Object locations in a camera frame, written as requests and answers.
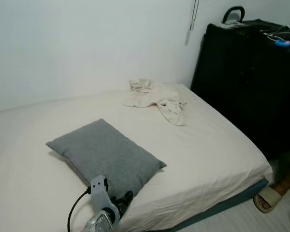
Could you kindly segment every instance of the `suitcase handle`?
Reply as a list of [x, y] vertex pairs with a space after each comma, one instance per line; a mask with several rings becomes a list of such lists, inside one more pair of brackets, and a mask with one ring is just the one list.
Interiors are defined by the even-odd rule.
[[228, 9], [228, 11], [225, 13], [223, 20], [222, 20], [222, 23], [225, 23], [227, 21], [229, 14], [235, 10], [241, 11], [240, 23], [243, 22], [243, 18], [245, 16], [245, 9], [242, 6], [234, 6], [234, 7], [231, 7], [230, 9]]

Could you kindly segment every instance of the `dark blue bed base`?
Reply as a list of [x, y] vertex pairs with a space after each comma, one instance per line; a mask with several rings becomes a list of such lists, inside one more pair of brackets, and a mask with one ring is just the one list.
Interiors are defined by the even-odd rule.
[[216, 204], [212, 208], [204, 211], [203, 213], [192, 216], [191, 218], [183, 221], [182, 223], [178, 224], [177, 226], [174, 226], [173, 228], [155, 231], [155, 232], [175, 232], [175, 231], [178, 231], [178, 230], [185, 228], [193, 223], [196, 223], [196, 222], [201, 221], [205, 218], [208, 218], [212, 215], [220, 213], [226, 209], [229, 209], [233, 206], [236, 206], [240, 203], [248, 201], [249, 199], [253, 198], [267, 184], [268, 184], [268, 181], [267, 181], [267, 179], [264, 178], [261, 181], [257, 182], [256, 184], [250, 186], [249, 188], [247, 188], [243, 192], [237, 194], [236, 196], [231, 197], [230, 199], [227, 199], [223, 202]]

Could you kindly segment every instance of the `blue object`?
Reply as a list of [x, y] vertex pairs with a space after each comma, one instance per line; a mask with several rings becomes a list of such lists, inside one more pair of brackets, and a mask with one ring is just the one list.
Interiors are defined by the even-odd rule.
[[278, 47], [289, 47], [290, 41], [289, 40], [276, 40], [275, 45]]
[[235, 195], [234, 197], [231, 197], [230, 199], [227, 199], [223, 202], [214, 205], [212, 208], [204, 211], [203, 213], [192, 216], [191, 218], [187, 219], [186, 221], [183, 221], [182, 223], [179, 223], [177, 226], [174, 226], [173, 228], [152, 232], [176, 232], [178, 230], [181, 230], [182, 228], [190, 226], [193, 223], [196, 223], [212, 215], [220, 213], [226, 209], [232, 208], [240, 203], [248, 201], [249, 199], [256, 196], [261, 191], [261, 189], [263, 189], [267, 184], [268, 180], [264, 178], [259, 182], [257, 182], [256, 184], [250, 186], [243, 192]]

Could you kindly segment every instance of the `floor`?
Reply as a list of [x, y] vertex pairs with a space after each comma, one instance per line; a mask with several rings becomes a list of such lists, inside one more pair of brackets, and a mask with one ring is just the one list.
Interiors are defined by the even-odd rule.
[[252, 200], [192, 224], [179, 232], [290, 232], [290, 190], [276, 208], [264, 214]]

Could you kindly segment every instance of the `white wall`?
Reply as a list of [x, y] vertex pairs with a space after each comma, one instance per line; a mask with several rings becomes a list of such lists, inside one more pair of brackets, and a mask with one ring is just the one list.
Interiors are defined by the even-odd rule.
[[245, 19], [290, 25], [290, 0], [0, 0], [0, 111], [128, 88], [152, 78], [190, 85], [206, 25], [243, 5]]

